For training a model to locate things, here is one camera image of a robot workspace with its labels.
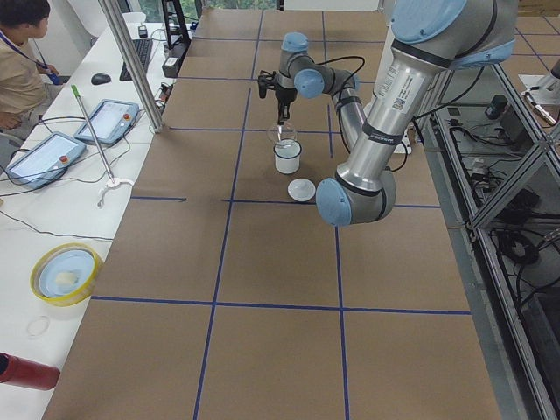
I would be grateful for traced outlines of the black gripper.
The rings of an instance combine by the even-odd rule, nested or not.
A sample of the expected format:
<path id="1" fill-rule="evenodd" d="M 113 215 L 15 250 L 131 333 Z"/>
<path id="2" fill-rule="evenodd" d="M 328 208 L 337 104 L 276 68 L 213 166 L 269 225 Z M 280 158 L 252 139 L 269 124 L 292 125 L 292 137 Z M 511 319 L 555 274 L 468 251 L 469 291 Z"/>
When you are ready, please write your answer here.
<path id="1" fill-rule="evenodd" d="M 295 89 L 293 87 L 276 86 L 277 123 L 284 123 L 290 119 L 290 105 L 295 101 Z"/>

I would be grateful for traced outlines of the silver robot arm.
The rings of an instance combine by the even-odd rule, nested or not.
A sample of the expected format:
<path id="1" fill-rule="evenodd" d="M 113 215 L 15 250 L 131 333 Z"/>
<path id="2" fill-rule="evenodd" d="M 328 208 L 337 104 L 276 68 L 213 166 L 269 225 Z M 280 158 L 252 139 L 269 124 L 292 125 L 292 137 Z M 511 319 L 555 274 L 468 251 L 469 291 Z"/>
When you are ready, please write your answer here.
<path id="1" fill-rule="evenodd" d="M 329 95 L 350 150 L 334 176 L 318 184 L 315 199 L 324 221 L 344 227 L 390 213 L 396 183 L 388 161 L 434 77 L 506 60 L 514 50 L 518 10 L 516 1 L 397 2 L 390 25 L 393 60 L 370 110 L 362 107 L 351 73 L 316 63 L 304 34 L 284 36 L 273 82 L 278 121 L 288 120 L 298 95 Z"/>

